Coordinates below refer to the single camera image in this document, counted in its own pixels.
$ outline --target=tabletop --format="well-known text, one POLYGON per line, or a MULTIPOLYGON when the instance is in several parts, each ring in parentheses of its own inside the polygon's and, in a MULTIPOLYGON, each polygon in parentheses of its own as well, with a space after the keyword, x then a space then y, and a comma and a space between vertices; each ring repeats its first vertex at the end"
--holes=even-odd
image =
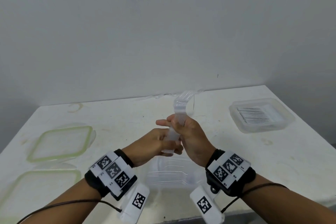
MULTIPOLYGON (((249 160, 260 175, 323 205, 336 204, 336 149, 284 103, 280 101, 295 116, 287 128, 254 134, 238 130, 229 106, 234 101, 259 98, 280 101, 266 86, 202 92, 195 95, 192 118, 199 122, 215 147, 230 149, 249 160)), ((83 177, 88 167, 108 150, 123 148, 157 127, 155 120, 173 113, 173 100, 174 96, 167 95, 39 107, 0 154, 0 180, 14 179, 33 168, 26 161, 27 151, 33 139, 43 132, 63 126, 90 125, 96 131, 95 141, 81 156, 67 161, 83 177)), ((183 189, 151 191, 138 223, 200 216, 189 194, 190 191, 183 189)), ((221 192, 216 203, 223 208, 232 199, 221 192)), ((110 195, 105 200, 120 205, 110 195)), ((250 211, 238 200, 226 214, 250 211)), ((98 205, 85 221, 111 222, 121 223, 116 211, 106 205, 98 205)))

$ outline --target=forearm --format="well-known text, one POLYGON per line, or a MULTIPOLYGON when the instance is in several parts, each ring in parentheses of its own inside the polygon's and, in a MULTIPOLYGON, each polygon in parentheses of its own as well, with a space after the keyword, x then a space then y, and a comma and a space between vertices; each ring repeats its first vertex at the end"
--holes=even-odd
MULTIPOLYGON (((245 185, 243 192, 269 182, 257 175, 253 182, 245 185)), ((244 196, 242 200, 268 224, 336 223, 336 215, 330 209, 279 186, 257 189, 244 196)))
MULTIPOLYGON (((86 183, 85 179, 82 179, 77 184, 69 188, 66 192, 61 194, 58 198, 50 202, 48 205, 80 199, 101 200, 102 197, 97 190, 91 188, 86 183)), ((96 205, 97 203, 94 202, 61 205, 36 213, 22 223, 81 224, 96 205)))

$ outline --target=white wall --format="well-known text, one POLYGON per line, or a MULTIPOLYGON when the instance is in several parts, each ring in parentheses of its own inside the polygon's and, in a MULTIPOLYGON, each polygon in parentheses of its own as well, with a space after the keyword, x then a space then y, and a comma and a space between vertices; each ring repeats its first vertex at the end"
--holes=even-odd
POLYGON ((18 117, 40 105, 266 84, 336 138, 336 0, 0 4, 0 94, 20 99, 18 117))

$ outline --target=black cable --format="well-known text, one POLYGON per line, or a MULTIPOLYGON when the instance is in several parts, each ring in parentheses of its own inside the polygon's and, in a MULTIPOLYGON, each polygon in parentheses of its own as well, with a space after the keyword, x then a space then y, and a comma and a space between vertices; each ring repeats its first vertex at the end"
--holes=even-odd
POLYGON ((254 186, 253 188, 250 188, 248 190, 246 190, 244 193, 242 193, 240 196, 236 197, 234 200, 232 200, 227 206, 225 206, 222 210, 221 210, 221 213, 224 213, 226 211, 226 209, 229 208, 230 205, 232 205, 234 202, 236 202, 238 199, 242 198, 243 196, 246 196, 248 193, 256 190, 256 189, 260 189, 260 188, 263 188, 263 187, 267 187, 267 186, 280 186, 280 187, 283 187, 283 188, 286 188, 286 186, 280 184, 280 183, 273 183, 273 182, 270 182, 270 183, 264 183, 264 184, 260 184, 260 185, 257 185, 257 186, 254 186))
POLYGON ((60 205, 69 205, 69 204, 74 204, 74 203, 83 203, 83 202, 96 202, 96 203, 104 203, 104 204, 107 204, 109 206, 111 206, 113 209, 115 209, 116 211, 118 211, 119 213, 121 213, 121 209, 111 205, 109 202, 107 201, 103 201, 103 200, 98 200, 98 199, 80 199, 80 200, 72 200, 72 201, 66 201, 66 202, 61 202, 61 203, 57 203, 57 204, 53 204, 53 205, 47 205, 47 206, 44 206, 36 211, 33 211, 32 213, 28 214, 27 216, 23 217, 17 224, 20 224, 21 222, 23 222, 26 218, 32 216, 33 214, 35 213, 38 213, 38 212, 41 212, 41 211, 44 211, 44 210, 47 210, 49 208, 53 208, 53 207, 56 207, 56 206, 60 206, 60 205))

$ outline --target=person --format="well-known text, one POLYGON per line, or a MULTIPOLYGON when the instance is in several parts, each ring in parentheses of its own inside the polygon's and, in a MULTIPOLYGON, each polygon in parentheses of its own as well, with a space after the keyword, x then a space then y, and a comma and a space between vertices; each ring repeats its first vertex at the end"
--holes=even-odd
MULTIPOLYGON (((201 167, 207 165, 216 148, 210 143, 197 121, 187 117, 185 124, 181 125, 174 119, 174 116, 173 114, 166 120, 157 120, 156 124, 165 127, 172 126, 181 135, 180 141, 163 141, 168 128, 155 128, 122 149, 135 167, 143 165, 155 156, 168 156, 162 153, 165 149, 174 150, 176 154, 181 154, 184 149, 196 164, 201 167)), ((270 183, 270 181, 257 174, 252 182, 245 184, 243 192, 265 183, 270 183)), ((101 200, 102 197, 97 190, 88 185, 85 179, 82 179, 52 201, 50 205, 81 199, 101 200)), ((279 186, 259 188, 243 196, 242 200, 268 224, 336 223, 336 214, 330 209, 279 186)), ((82 202, 57 206, 35 213, 22 223, 80 224, 96 205, 96 202, 82 202)))

